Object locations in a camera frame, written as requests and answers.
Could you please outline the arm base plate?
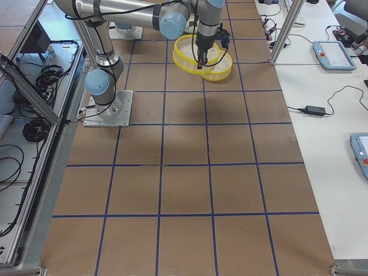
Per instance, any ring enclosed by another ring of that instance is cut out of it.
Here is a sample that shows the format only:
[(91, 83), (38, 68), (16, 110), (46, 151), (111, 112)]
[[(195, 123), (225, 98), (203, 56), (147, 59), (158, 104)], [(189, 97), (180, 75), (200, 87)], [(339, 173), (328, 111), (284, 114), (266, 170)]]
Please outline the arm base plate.
[(105, 108), (97, 105), (88, 109), (83, 119), (84, 127), (128, 127), (131, 117), (133, 90), (118, 90), (112, 105), (103, 113)]

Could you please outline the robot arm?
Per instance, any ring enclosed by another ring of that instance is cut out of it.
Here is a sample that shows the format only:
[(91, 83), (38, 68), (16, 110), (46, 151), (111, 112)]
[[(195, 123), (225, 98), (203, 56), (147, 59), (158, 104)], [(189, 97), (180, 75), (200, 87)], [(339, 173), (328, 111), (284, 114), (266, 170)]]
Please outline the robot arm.
[(208, 50), (219, 38), (218, 24), (224, 1), (56, 1), (65, 17), (84, 24), (86, 41), (94, 49), (97, 69), (88, 73), (86, 87), (98, 115), (111, 115), (122, 105), (117, 98), (116, 83), (124, 70), (124, 62), (116, 54), (110, 32), (120, 39), (141, 38), (144, 28), (158, 31), (169, 40), (179, 38), (191, 15), (196, 16), (198, 32), (197, 64), (208, 65)]

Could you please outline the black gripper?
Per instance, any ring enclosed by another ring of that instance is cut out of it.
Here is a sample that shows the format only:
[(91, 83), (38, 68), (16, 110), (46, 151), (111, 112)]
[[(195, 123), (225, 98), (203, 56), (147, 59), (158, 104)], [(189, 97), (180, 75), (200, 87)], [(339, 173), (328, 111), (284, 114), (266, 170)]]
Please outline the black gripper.
[(199, 27), (196, 37), (198, 65), (197, 69), (201, 70), (208, 63), (208, 50), (213, 47), (217, 37), (217, 27)]

